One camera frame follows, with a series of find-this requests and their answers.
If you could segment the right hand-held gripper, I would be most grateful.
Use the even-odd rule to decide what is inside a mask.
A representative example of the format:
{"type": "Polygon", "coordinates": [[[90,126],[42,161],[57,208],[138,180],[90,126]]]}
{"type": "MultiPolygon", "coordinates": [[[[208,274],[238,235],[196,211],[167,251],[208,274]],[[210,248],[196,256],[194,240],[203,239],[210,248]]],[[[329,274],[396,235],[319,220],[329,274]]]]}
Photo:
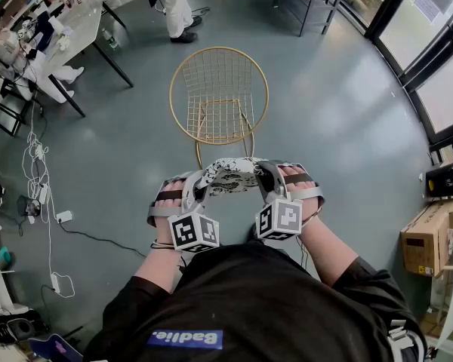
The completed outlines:
{"type": "MultiPolygon", "coordinates": [[[[319,214],[325,203],[318,183],[314,189],[288,192],[285,184],[288,174],[283,166],[304,169],[300,164],[281,161],[260,160],[254,165],[254,174],[264,202],[261,211],[255,215],[255,233],[259,239],[284,241],[298,236],[302,228],[319,214]]],[[[307,172],[288,178],[288,183],[305,180],[313,180],[307,172]]]]}

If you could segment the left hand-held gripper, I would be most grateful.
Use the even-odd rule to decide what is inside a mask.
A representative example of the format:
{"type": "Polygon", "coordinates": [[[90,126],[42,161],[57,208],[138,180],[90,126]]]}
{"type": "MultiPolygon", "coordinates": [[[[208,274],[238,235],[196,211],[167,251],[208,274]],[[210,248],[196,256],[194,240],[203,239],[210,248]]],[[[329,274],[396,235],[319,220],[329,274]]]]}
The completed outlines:
{"type": "Polygon", "coordinates": [[[172,246],[177,251],[201,253],[220,246],[219,223],[205,215],[205,205],[210,195],[208,184],[202,181],[204,175],[203,170],[191,171],[163,182],[159,192],[167,183],[176,179],[183,180],[179,207],[156,207],[155,202],[149,206],[148,224],[154,226],[155,218],[166,218],[172,246]]]}

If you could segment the person's right hand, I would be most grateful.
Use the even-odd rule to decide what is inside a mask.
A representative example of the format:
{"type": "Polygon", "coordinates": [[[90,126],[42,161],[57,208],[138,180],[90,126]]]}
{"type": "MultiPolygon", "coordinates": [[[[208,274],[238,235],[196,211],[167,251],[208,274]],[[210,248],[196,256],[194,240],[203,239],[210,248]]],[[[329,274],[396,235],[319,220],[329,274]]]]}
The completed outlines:
{"type": "Polygon", "coordinates": [[[279,172],[285,178],[286,189],[288,192],[298,192],[300,190],[311,189],[317,187],[314,181],[297,181],[295,183],[288,183],[288,178],[304,175],[305,170],[298,166],[278,166],[279,172]]]}

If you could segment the person's left hand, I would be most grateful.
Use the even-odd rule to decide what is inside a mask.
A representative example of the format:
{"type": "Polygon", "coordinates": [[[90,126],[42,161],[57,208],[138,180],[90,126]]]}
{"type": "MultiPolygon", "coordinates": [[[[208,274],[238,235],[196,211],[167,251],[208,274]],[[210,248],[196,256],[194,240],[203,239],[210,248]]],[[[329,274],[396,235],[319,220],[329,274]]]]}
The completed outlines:
{"type": "Polygon", "coordinates": [[[183,195],[184,181],[176,179],[163,186],[155,200],[156,207],[179,207],[183,195]]]}

